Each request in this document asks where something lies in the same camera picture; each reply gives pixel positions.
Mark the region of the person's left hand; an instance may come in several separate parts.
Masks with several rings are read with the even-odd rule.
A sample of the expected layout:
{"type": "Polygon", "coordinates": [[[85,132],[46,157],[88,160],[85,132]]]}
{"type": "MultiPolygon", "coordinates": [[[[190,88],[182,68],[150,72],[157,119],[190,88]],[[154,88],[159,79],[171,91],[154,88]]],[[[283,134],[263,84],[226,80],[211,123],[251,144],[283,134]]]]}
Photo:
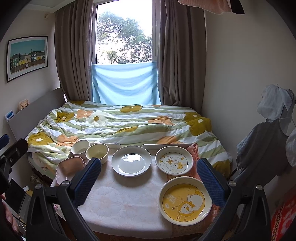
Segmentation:
{"type": "Polygon", "coordinates": [[[14,232],[19,233],[18,224],[17,224],[15,218],[13,217],[13,214],[11,213],[10,209],[8,208],[6,203],[4,202],[5,200],[6,200],[5,194],[2,194],[1,195],[1,207],[4,208],[4,213],[5,213],[4,216],[6,217],[6,220],[8,221],[8,223],[11,225],[14,232]]]}

